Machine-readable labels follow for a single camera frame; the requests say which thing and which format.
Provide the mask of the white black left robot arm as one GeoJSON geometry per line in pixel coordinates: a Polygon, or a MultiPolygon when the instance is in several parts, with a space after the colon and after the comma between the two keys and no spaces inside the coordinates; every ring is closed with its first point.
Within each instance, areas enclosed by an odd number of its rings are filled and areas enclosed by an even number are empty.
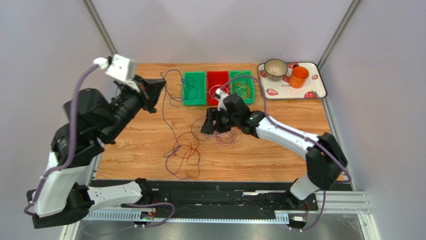
{"type": "Polygon", "coordinates": [[[59,128],[51,142],[48,166],[37,189],[27,192],[35,229],[76,223],[93,211],[130,204],[147,205],[153,190],[144,178],[122,185],[92,188],[78,182],[104,145],[116,138],[141,110],[154,114],[164,79],[135,76],[136,89],[118,84],[119,95],[106,100],[94,88],[79,90],[63,106],[69,122],[59,128]]]}

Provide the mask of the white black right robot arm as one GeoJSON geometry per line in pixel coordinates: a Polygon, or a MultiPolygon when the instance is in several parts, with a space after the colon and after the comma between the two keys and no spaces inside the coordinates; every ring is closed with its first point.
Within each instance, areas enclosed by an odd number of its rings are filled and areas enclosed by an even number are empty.
{"type": "Polygon", "coordinates": [[[276,143],[305,160],[307,173],[286,191],[289,204],[299,204],[318,190],[330,190],[346,170],[348,161],[332,134],[316,135],[287,126],[266,112],[250,110],[237,94],[219,91],[215,98],[218,106],[207,109],[201,133],[213,135],[238,128],[245,135],[276,143]]]}

